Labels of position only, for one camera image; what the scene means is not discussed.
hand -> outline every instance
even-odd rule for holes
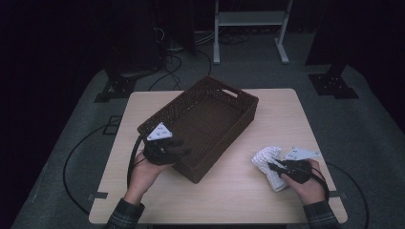
[[[132,171],[131,181],[123,199],[138,206],[143,194],[152,186],[158,175],[173,164],[153,164],[145,158],[143,152],[135,157],[135,163],[139,164]]]
[[[308,162],[310,163],[312,168],[321,171],[319,169],[318,161],[308,159]],[[322,177],[316,170],[312,169],[312,172],[316,176]],[[314,178],[311,178],[303,184],[295,182],[293,179],[285,174],[281,174],[281,178],[289,185],[289,187],[291,187],[295,191],[295,193],[297,193],[298,197],[301,199],[301,202],[304,205],[325,200],[325,190],[322,185]]]

gray carpet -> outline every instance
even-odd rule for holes
[[[373,95],[365,78],[351,67],[347,67],[342,76],[359,99],[337,100],[316,93],[308,74],[322,73],[328,66],[305,66],[313,34],[286,35],[288,65],[281,63],[274,37],[274,34],[251,35],[248,42],[221,46],[221,65],[212,66],[211,75],[242,89],[294,89],[325,160],[349,173],[364,192],[370,209],[369,228],[404,228],[405,135]],[[199,50],[212,58],[211,46],[199,47]],[[181,59],[181,67],[175,75],[181,80],[182,90],[208,74],[209,62],[205,55],[183,52],[176,56]],[[177,59],[167,58],[169,70],[176,69],[178,64]],[[140,79],[135,91],[147,91],[165,74],[162,70]],[[12,228],[101,227],[91,224],[88,216],[69,199],[62,171],[69,152],[83,137],[104,125],[111,115],[124,112],[127,99],[94,103],[106,81],[105,72],[100,72],[89,84]],[[173,90],[175,86],[174,79],[168,76],[152,91]],[[67,166],[68,186],[87,211],[91,209],[89,197],[98,188],[114,139],[114,135],[103,135],[102,131],[94,133],[75,149]],[[330,167],[330,172],[337,189],[347,195],[343,202],[349,220],[343,228],[363,228],[366,211],[358,190],[339,170]],[[289,225],[288,228],[307,226]]]

light wooden tabletop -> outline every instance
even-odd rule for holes
[[[259,97],[255,119],[229,146],[200,183],[194,184],[172,168],[164,171],[143,196],[146,206],[139,223],[300,223],[306,222],[302,204],[287,188],[271,189],[266,175],[252,162],[266,146],[285,154],[295,146],[321,152],[296,92],[292,89],[244,90]],[[139,136],[137,127],[181,92],[135,92],[122,118],[89,220],[106,223],[126,191],[130,155]],[[324,159],[320,162],[331,191],[336,190]],[[347,220],[340,198],[330,206],[339,222]]]

white shelf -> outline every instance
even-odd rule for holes
[[[282,25],[284,11],[219,12],[219,26]]]

white triangular marker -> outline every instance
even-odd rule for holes
[[[321,153],[293,147],[285,156],[287,160],[302,160],[320,156]]]
[[[163,123],[159,123],[159,125],[153,130],[153,132],[147,137],[148,140],[158,140],[164,139],[168,137],[172,137],[173,134],[167,130],[167,128],[163,125]]]

